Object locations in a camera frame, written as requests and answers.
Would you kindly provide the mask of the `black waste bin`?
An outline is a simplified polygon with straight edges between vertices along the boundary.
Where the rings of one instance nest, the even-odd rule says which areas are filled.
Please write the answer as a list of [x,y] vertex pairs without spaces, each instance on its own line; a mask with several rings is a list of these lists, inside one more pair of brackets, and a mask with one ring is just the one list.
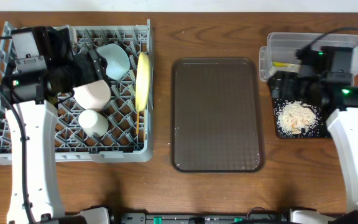
[[330,138],[321,108],[297,97],[293,92],[284,93],[274,83],[268,84],[272,94],[276,135],[282,139]]

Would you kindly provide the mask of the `clear plastic bin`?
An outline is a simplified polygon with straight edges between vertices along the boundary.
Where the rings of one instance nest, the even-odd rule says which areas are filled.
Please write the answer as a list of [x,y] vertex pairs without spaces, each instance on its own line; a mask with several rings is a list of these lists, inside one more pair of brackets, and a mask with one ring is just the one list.
[[[266,82],[275,72],[295,72],[299,68],[275,67],[272,62],[293,63],[300,65],[301,61],[295,57],[295,52],[312,42],[318,33],[272,32],[267,37],[267,45],[259,50],[259,78]],[[353,48],[351,73],[358,75],[358,35],[330,34],[313,44],[313,50],[322,46]]]

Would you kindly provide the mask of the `grey dishwasher rack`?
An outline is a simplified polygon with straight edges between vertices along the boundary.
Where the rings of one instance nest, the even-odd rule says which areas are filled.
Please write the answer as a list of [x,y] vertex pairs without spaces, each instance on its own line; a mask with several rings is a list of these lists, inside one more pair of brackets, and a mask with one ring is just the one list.
[[[58,105],[58,120],[55,128],[56,162],[146,162],[151,159],[152,125],[154,119],[153,87],[150,84],[147,102],[147,140],[144,143],[144,111],[140,113],[139,135],[136,135],[135,80],[139,54],[154,56],[152,22],[132,26],[71,26],[75,31],[72,38],[73,54],[96,50],[107,44],[117,44],[129,57],[130,69],[120,79],[109,79],[111,97],[98,113],[109,123],[102,137],[88,136],[81,128],[78,117],[83,109],[74,98],[59,94],[64,100]],[[9,61],[16,58],[12,40],[0,40],[0,81],[6,74]],[[11,138],[5,118],[5,107],[0,100],[0,165],[11,165]]]

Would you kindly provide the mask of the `dark brown serving tray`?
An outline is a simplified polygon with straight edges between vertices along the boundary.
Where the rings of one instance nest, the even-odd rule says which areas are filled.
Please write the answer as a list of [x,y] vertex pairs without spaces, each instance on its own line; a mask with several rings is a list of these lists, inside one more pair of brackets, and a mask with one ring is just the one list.
[[253,173],[265,164],[255,63],[181,58],[172,66],[172,166],[184,173]]

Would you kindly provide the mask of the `green snack wrapper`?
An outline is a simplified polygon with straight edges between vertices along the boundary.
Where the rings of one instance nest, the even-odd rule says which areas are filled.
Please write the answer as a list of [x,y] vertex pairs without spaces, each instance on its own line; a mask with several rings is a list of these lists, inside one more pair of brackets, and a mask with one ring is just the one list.
[[282,67],[282,68],[299,68],[300,65],[293,64],[293,63],[283,63],[283,62],[272,62],[272,65],[275,67]]

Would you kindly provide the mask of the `pink bowl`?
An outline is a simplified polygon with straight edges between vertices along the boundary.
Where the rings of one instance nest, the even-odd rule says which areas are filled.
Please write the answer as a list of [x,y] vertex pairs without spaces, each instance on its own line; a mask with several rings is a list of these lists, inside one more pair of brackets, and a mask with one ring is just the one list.
[[111,91],[104,80],[74,87],[74,99],[85,110],[101,111],[110,101]]

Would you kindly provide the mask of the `yellow plate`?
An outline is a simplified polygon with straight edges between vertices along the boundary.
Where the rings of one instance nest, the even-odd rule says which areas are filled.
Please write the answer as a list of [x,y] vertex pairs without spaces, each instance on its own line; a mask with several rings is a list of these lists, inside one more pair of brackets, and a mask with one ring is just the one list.
[[141,52],[137,65],[137,76],[135,83],[135,109],[137,112],[145,110],[149,97],[151,64],[149,56]]

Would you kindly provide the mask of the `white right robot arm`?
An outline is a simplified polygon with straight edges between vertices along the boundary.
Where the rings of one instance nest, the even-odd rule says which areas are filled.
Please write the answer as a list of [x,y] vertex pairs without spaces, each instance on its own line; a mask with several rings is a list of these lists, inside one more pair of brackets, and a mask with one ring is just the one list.
[[321,109],[346,187],[347,213],[333,223],[358,223],[358,87],[352,74],[304,76],[278,71],[267,83],[273,98],[302,101]]

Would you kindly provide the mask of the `light blue bowl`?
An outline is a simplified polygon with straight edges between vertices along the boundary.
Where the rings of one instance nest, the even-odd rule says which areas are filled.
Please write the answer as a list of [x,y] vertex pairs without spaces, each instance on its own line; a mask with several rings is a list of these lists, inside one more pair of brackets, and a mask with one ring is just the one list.
[[98,47],[96,51],[108,63],[106,75],[113,80],[120,80],[130,69],[129,57],[125,50],[117,44]]

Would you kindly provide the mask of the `wooden chopstick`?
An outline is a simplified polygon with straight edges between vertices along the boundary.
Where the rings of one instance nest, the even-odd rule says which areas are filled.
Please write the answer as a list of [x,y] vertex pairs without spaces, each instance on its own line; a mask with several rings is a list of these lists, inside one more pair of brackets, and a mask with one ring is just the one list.
[[136,117],[136,135],[139,135],[139,128],[140,128],[140,111],[137,112]]
[[147,122],[148,122],[148,116],[147,116],[147,109],[144,110],[144,117],[143,117],[143,120],[144,120],[144,143],[146,143],[146,140],[147,140]]

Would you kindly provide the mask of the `spilled white rice pile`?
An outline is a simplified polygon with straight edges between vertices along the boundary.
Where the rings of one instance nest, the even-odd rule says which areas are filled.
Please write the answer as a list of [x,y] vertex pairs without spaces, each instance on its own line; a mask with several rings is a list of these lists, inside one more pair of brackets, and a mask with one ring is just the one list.
[[319,120],[314,108],[301,101],[285,101],[275,114],[278,129],[283,134],[292,136],[310,131]]

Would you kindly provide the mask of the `small white green cup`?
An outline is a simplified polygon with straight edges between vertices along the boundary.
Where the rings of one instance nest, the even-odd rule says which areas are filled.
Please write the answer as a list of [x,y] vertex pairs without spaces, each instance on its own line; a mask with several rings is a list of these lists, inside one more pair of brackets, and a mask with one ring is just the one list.
[[78,121],[88,136],[102,137],[109,127],[108,120],[94,110],[84,110],[80,113]]

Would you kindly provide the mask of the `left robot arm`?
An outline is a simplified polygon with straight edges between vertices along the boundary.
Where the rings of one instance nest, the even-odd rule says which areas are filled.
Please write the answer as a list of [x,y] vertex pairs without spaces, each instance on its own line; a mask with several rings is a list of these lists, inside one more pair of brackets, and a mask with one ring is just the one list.
[[57,95],[106,76],[96,51],[66,58],[11,60],[0,85],[12,146],[12,193],[7,223],[109,223],[106,207],[66,215],[55,162]]

